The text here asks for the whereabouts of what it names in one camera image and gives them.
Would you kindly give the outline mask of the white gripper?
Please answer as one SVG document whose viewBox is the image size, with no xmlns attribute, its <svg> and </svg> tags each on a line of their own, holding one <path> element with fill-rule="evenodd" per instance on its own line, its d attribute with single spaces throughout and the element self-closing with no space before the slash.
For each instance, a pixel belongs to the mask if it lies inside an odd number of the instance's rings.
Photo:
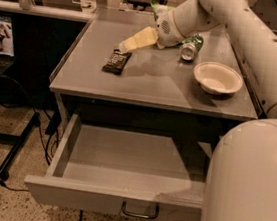
<svg viewBox="0 0 277 221">
<path fill-rule="evenodd" d="M 157 45 L 160 49 L 178 45 L 195 33 L 211 30 L 219 24 L 200 3 L 200 0 L 187 0 L 171 10 L 160 12 L 156 28 L 151 26 L 140 30 L 132 37 L 118 44 L 121 53 L 128 53 L 138 48 Z"/>
</svg>

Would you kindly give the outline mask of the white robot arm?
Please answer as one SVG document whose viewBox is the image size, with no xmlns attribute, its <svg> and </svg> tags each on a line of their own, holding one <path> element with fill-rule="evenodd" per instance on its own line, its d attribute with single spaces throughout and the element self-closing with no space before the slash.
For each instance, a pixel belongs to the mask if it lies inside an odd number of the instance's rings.
<svg viewBox="0 0 277 221">
<path fill-rule="evenodd" d="M 187 0 L 158 14 L 155 34 L 134 35 L 119 48 L 170 47 L 216 24 L 226 28 L 264 117 L 234 127 L 214 149 L 202 221 L 277 221 L 277 36 L 248 0 Z"/>
</svg>

